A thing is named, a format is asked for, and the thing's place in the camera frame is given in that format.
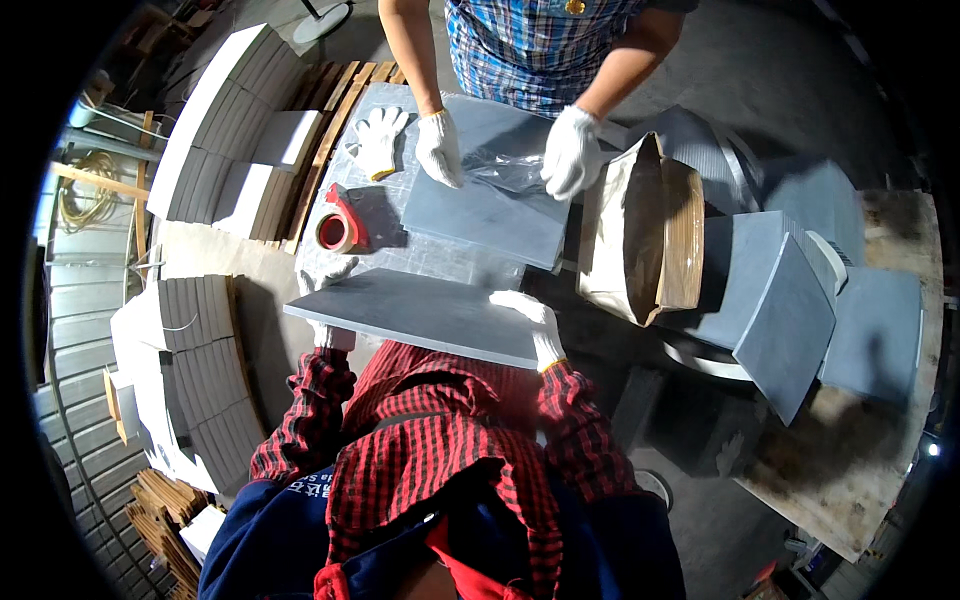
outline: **roll of tape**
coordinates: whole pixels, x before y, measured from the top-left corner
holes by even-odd
[[[343,215],[331,212],[323,216],[317,224],[317,243],[325,250],[346,254],[353,249],[351,240],[355,233],[353,226]]]

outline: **hand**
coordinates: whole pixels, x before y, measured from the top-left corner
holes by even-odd
[[[410,115],[400,107],[374,108],[366,121],[354,121],[358,144],[347,145],[347,154],[370,178],[380,181],[396,170],[394,142]]]
[[[589,112],[574,106],[564,108],[554,121],[546,137],[540,177],[555,200],[570,200],[597,180],[603,166],[599,128]]]
[[[490,294],[490,302],[513,308],[533,324],[534,349],[537,351],[537,371],[544,372],[554,363],[566,360],[560,345],[560,331],[553,309],[532,296],[504,290]]]
[[[443,185],[464,186],[464,170],[460,166],[460,147],[457,145],[457,127],[453,117],[444,108],[419,121],[420,139],[417,140],[417,160],[429,175]]]
[[[349,259],[334,265],[330,270],[321,274],[319,280],[314,279],[314,277],[310,276],[305,270],[300,269],[300,272],[297,273],[297,284],[300,288],[300,295],[306,296],[307,294],[313,294],[317,290],[321,290],[345,278],[349,275],[350,271],[353,270],[353,267],[357,266],[359,260],[359,257],[351,256]],[[312,319],[307,319],[306,321],[313,327],[313,345],[315,347],[336,348],[350,352],[356,346],[357,334],[355,331],[347,331],[346,329],[323,324]]]

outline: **clear plastic wrap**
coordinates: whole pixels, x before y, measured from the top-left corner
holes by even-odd
[[[489,185],[512,198],[543,192],[543,155],[506,156],[474,152],[463,157],[464,178]]]

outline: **glove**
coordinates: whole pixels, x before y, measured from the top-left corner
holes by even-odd
[[[600,123],[590,113],[574,106],[564,108],[554,121],[540,177],[555,200],[570,200],[597,180],[603,166],[598,129]]]
[[[366,121],[354,121],[353,130],[359,143],[347,145],[347,154],[370,181],[380,181],[396,170],[394,142],[409,117],[400,107],[374,108]]]
[[[319,277],[319,281],[311,277],[305,270],[300,269],[300,272],[297,274],[297,284],[300,288],[300,295],[306,296],[307,294],[313,294],[317,290],[321,290],[345,278],[349,275],[353,267],[357,266],[359,260],[360,258],[358,256],[352,256],[349,260],[339,265],[334,265],[330,271]],[[355,331],[347,331],[346,329],[323,324],[312,319],[307,319],[306,321],[313,327],[313,345],[316,348],[336,348],[350,352],[356,346],[357,334]]]
[[[537,351],[537,371],[544,372],[554,363],[566,360],[566,352],[560,345],[557,316],[553,309],[536,298],[520,292],[500,291],[490,294],[490,302],[497,306],[513,308],[533,324],[534,349]]]
[[[460,147],[457,146],[457,128],[453,117],[444,108],[419,121],[420,139],[417,140],[417,160],[429,175],[443,185],[464,186],[464,170],[460,166]]]

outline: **red checkered shirt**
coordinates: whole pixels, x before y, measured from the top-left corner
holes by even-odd
[[[355,381],[345,352],[304,354],[287,381],[293,405],[251,459],[252,478],[284,484],[336,462],[326,509],[328,564],[357,554],[365,532],[480,464],[526,526],[533,590],[550,598],[564,544],[546,466],[585,503],[641,492],[608,421],[589,401],[589,381],[566,361],[540,375],[388,341],[354,392]],[[419,416],[374,430],[403,415]],[[537,429],[546,447],[535,442]]]

